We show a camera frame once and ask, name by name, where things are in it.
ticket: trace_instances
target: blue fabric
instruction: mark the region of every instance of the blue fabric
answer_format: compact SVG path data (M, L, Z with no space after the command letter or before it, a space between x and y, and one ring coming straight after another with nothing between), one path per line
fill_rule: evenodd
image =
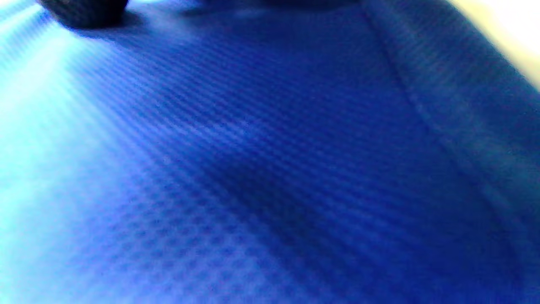
M0 303L537 302L540 97L450 6L133 1L101 31L17 7ZM471 102L523 196L452 132Z

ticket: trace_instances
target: blue cloth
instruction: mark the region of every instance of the blue cloth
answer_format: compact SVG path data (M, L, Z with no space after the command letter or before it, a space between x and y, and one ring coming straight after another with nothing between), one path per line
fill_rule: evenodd
M0 303L538 303L540 96L472 25L244 8L0 10Z

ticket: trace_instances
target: dark object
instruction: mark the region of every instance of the dark object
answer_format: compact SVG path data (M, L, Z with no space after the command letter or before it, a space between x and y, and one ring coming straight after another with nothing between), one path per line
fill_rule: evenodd
M92 29L115 25L129 0L38 0L68 28Z

